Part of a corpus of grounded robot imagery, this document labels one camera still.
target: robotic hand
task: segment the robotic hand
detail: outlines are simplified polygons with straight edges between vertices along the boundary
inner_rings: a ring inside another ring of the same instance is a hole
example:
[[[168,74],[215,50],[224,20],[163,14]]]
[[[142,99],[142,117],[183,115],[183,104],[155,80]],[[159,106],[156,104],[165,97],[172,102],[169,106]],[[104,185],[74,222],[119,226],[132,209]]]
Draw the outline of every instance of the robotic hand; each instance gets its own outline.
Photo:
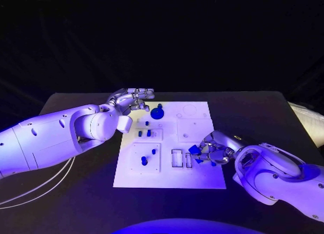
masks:
[[[209,153],[202,154],[205,146]],[[289,202],[310,218],[324,222],[324,167],[263,143],[250,145],[240,136],[214,131],[201,146],[189,149],[195,159],[227,164],[235,159],[234,180],[264,204]]]
[[[104,143],[117,129],[127,133],[130,111],[149,111],[143,98],[155,98],[153,89],[120,89],[106,104],[37,116],[0,132],[0,179],[60,164]]]

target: black tabletop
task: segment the black tabletop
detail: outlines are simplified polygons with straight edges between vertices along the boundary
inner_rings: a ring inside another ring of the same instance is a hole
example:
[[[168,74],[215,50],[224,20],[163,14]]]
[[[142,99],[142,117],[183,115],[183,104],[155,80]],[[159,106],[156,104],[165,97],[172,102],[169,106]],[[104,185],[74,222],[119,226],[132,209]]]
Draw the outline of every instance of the black tabletop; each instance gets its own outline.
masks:
[[[54,94],[41,114],[103,104],[110,94]],[[278,92],[156,93],[155,101],[208,101],[215,129],[251,136],[324,166],[317,147]],[[258,202],[232,180],[224,165],[225,190],[113,188],[122,133],[83,153],[61,185],[27,205],[0,210],[0,233],[112,233],[163,218],[196,218],[237,224],[265,233],[324,233],[324,223],[284,201]],[[64,163],[0,180],[0,202],[42,184]],[[28,201],[60,181],[11,202]]]

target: table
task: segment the table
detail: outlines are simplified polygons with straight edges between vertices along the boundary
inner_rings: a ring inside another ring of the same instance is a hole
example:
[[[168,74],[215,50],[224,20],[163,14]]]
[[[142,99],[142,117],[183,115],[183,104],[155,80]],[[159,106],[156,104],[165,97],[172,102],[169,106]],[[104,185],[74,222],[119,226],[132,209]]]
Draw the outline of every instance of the table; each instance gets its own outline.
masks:
[[[110,94],[54,94],[41,114],[103,104]],[[208,101],[215,129],[230,129],[324,166],[313,140],[280,92],[156,93],[155,101]],[[284,201],[260,203],[232,180],[235,164],[224,165],[227,190],[113,188],[122,133],[77,157],[63,184],[37,201],[0,210],[0,233],[112,233],[163,218],[196,218],[265,233],[324,233],[324,223]],[[37,187],[64,163],[0,181],[0,202]],[[40,191],[9,205],[41,195]]]

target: dark backdrop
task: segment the dark backdrop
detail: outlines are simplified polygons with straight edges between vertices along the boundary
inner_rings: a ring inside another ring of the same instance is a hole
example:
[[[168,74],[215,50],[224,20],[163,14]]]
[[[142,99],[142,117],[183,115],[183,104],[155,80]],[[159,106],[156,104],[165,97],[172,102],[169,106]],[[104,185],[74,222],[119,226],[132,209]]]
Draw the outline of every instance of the dark backdrop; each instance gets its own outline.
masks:
[[[0,130],[122,87],[277,90],[324,114],[324,1],[0,1]]]

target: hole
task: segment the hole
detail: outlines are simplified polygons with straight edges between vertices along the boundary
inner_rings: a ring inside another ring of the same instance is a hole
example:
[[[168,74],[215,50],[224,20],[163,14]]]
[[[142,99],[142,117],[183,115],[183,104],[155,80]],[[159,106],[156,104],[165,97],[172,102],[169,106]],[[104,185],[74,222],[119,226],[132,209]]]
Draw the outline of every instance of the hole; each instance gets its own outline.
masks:
[[[65,127],[65,120],[64,119],[60,120],[60,124],[61,124],[61,126],[64,128]]]
[[[37,131],[35,131],[35,129],[32,128],[32,134],[37,136],[38,135],[38,133],[37,133]]]

